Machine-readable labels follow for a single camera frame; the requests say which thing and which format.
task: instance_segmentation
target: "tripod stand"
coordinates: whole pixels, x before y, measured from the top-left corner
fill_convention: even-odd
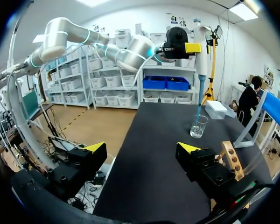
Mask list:
[[[215,66],[216,66],[216,38],[214,36],[212,39],[212,46],[213,46],[213,63],[212,63],[212,68],[211,68],[211,75],[209,78],[210,85],[204,93],[202,105],[204,105],[207,100],[214,100],[213,81],[214,81]]]

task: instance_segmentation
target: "desk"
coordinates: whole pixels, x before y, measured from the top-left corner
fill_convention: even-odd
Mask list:
[[[50,109],[53,106],[53,104],[44,104],[43,105],[43,109],[45,110],[45,112],[47,112],[48,109]],[[42,114],[44,114],[43,110],[41,108],[38,109],[38,112],[33,115],[30,119],[31,120],[35,120],[37,119],[39,116],[41,116]],[[8,140],[10,141],[11,145],[20,145],[23,141],[22,138],[19,135],[19,132],[17,131],[17,129],[15,127],[12,127],[11,129],[9,129],[7,131],[7,136],[8,136]]]
[[[221,142],[234,142],[244,127],[236,118],[210,120],[202,138],[194,139],[189,130],[196,110],[196,105],[141,103],[94,215],[126,222],[168,220],[177,224],[193,224],[208,216],[210,200],[176,161],[176,143],[210,147],[219,154]],[[243,168],[261,154],[257,146],[236,152]],[[269,169],[261,158],[251,174],[270,183]]]

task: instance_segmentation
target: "glass beaker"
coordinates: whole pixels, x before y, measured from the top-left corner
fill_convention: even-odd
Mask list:
[[[208,121],[209,119],[201,114],[198,116],[195,115],[194,122],[190,130],[190,135],[196,139],[201,138]]]

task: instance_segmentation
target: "floor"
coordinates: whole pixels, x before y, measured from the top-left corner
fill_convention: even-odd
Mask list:
[[[131,109],[112,109],[98,108],[87,110],[85,107],[54,105],[52,107],[56,117],[60,122],[60,128],[57,123],[54,125],[58,131],[62,131],[67,139],[86,145],[96,144],[102,141],[106,142],[108,158],[106,163],[111,164],[112,158],[120,150],[126,133],[136,114],[136,110]],[[50,119],[54,123],[53,114],[48,112]],[[46,132],[49,133],[44,117],[40,117],[40,122]],[[265,123],[261,132],[265,135],[269,128],[269,123]],[[32,128],[34,136],[40,142],[45,142],[47,135],[38,129]],[[272,147],[280,151],[280,145],[277,140]],[[280,157],[277,154],[264,153],[264,158],[268,164],[271,176],[273,177],[280,170]]]

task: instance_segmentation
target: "yellow label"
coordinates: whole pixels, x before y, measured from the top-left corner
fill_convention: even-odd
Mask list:
[[[186,53],[200,53],[201,45],[199,43],[185,43]]]
[[[97,143],[95,145],[92,145],[92,146],[87,146],[83,149],[87,149],[88,151],[92,151],[92,152],[95,152],[98,148],[100,148],[105,142],[102,141],[100,143]]]
[[[181,143],[181,142],[178,142],[178,144],[180,144],[189,154],[191,154],[191,152],[194,152],[195,150],[200,150],[202,148],[197,148],[195,146],[190,146],[190,145],[187,145],[185,143]]]

